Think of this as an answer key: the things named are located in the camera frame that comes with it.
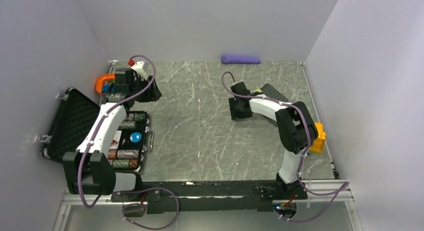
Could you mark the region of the brown red chip stack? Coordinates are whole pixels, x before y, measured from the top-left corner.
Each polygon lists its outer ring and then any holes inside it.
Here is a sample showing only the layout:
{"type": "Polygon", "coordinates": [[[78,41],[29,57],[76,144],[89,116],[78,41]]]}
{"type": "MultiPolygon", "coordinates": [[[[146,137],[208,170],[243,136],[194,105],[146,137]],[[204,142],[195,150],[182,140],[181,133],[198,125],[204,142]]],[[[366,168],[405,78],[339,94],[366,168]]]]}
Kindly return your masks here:
{"type": "Polygon", "coordinates": [[[117,149],[110,149],[108,151],[107,158],[109,160],[115,160],[115,159],[117,159],[117,153],[118,153],[118,150],[117,149]]]}

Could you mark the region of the blue round dealer button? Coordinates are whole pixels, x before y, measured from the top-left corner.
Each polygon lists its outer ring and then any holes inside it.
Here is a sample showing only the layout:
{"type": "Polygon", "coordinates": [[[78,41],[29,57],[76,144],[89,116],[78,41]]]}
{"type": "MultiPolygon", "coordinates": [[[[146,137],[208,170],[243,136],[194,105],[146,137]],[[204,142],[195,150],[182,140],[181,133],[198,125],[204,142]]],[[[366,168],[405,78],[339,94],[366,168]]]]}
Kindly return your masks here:
{"type": "Polygon", "coordinates": [[[140,132],[133,132],[130,136],[129,136],[129,140],[132,143],[139,143],[141,140],[143,139],[143,135],[140,132]]]}

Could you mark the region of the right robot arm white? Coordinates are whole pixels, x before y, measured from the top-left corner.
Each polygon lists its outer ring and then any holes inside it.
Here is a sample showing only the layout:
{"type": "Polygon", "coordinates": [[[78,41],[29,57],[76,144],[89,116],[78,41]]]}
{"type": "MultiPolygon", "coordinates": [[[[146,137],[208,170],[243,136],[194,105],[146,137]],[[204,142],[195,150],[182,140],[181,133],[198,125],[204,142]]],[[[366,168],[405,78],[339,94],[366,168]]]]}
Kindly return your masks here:
{"type": "Polygon", "coordinates": [[[275,190],[280,198],[288,199],[301,178],[306,153],[319,135],[308,108],[302,101],[283,102],[262,92],[251,93],[243,81],[225,89],[233,95],[228,100],[233,121],[259,114],[276,122],[284,156],[275,190]]]}

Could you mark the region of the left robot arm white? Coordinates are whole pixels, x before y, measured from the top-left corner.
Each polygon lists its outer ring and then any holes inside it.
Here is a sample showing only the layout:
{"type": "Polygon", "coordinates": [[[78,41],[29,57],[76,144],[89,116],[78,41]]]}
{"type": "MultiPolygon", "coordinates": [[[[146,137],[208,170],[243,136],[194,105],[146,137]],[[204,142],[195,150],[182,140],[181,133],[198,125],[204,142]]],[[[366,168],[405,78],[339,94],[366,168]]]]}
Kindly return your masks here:
{"type": "Polygon", "coordinates": [[[123,192],[131,201],[144,194],[142,178],[130,168],[116,172],[108,154],[113,138],[135,102],[158,101],[162,96],[157,88],[156,75],[147,76],[142,68],[120,68],[114,73],[114,92],[107,92],[99,114],[88,135],[74,152],[63,156],[63,168],[69,192],[85,195],[110,195],[123,192]]]}

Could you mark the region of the red triangle all-in marker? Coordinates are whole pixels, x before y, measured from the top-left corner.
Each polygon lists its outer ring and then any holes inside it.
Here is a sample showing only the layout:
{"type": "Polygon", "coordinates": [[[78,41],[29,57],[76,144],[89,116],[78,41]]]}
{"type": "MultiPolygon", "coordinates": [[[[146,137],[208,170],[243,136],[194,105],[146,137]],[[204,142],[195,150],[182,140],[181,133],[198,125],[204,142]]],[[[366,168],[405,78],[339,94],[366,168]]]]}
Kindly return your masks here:
{"type": "Polygon", "coordinates": [[[110,150],[117,150],[118,147],[119,147],[119,143],[120,143],[119,140],[113,139],[111,144],[110,144],[109,149],[110,150]]]}

